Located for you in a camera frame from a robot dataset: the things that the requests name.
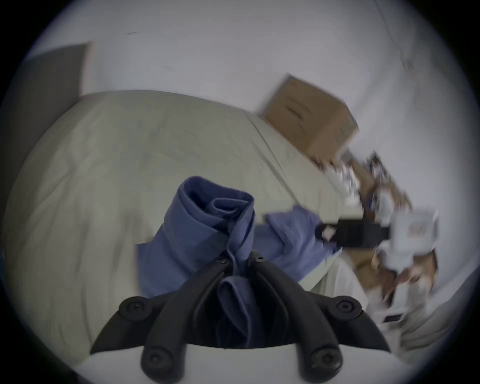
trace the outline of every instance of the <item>brown box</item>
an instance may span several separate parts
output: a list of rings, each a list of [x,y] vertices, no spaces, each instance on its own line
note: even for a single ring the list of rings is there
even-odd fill
[[[330,161],[358,132],[348,107],[313,85],[290,77],[265,118],[310,158]]]
[[[370,171],[354,158],[348,164],[352,167],[355,176],[360,181],[360,198],[363,202],[366,202],[375,189],[375,179]]]
[[[377,255],[376,249],[365,249],[365,248],[345,248],[347,253],[355,265],[355,268],[360,268],[363,265],[374,265],[374,258]]]

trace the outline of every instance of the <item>bed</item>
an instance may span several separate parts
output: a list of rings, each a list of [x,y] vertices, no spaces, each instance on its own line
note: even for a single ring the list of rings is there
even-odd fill
[[[13,304],[62,361],[82,361],[120,302],[141,294],[134,246],[151,240],[192,175],[251,193],[259,222],[294,204],[324,221],[361,215],[251,113],[155,91],[83,96],[30,152],[3,222]]]

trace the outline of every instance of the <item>cardboard box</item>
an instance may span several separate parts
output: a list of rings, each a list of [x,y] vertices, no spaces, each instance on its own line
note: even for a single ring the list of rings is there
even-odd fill
[[[317,161],[335,158],[359,130],[345,103],[294,77],[278,91],[265,118]]]
[[[375,179],[370,171],[354,158],[352,158],[348,164],[352,167],[355,176],[357,176],[360,181],[360,198],[366,203],[375,190]]]
[[[432,287],[435,284],[438,271],[437,253],[435,249],[426,255],[415,255],[414,264],[422,268],[423,273],[432,280]]]

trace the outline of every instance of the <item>blue fabric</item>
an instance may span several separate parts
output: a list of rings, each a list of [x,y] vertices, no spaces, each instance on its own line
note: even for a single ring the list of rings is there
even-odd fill
[[[252,249],[300,281],[336,250],[315,239],[320,218],[296,206],[265,216],[253,228],[253,197],[191,177],[179,187],[154,239],[137,245],[140,287],[146,297],[179,289],[205,264],[227,250],[233,276],[220,282],[217,296],[225,314],[217,325],[219,347],[263,346],[261,313],[246,278]]]

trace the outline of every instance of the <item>white plastic surface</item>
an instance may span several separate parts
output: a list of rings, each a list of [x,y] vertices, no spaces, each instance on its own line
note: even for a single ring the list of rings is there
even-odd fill
[[[394,355],[373,349],[340,346],[343,367],[328,384],[399,384],[412,374]],[[140,368],[143,347],[101,352],[75,370],[95,384],[153,384]],[[187,345],[185,373],[189,383],[305,383],[298,371],[294,344],[261,349],[220,349]]]

